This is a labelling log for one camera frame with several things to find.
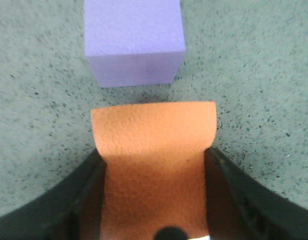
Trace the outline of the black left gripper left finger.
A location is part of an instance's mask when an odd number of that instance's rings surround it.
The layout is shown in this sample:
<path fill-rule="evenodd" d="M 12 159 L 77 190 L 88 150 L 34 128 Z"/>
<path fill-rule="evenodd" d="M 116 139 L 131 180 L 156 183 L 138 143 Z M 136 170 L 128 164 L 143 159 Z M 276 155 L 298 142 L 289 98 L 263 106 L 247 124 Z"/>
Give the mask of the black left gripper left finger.
<path fill-rule="evenodd" d="M 62 182 L 0 217 L 0 240 L 98 240 L 106 163 L 94 150 Z"/>

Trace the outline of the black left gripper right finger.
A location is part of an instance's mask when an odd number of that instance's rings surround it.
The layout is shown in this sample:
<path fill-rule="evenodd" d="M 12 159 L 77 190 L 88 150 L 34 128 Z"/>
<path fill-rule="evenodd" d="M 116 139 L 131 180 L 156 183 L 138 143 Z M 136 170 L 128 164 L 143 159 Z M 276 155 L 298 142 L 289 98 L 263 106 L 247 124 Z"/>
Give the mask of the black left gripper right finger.
<path fill-rule="evenodd" d="M 308 240 L 308 210 L 277 195 L 220 150 L 205 150 L 212 240 Z"/>

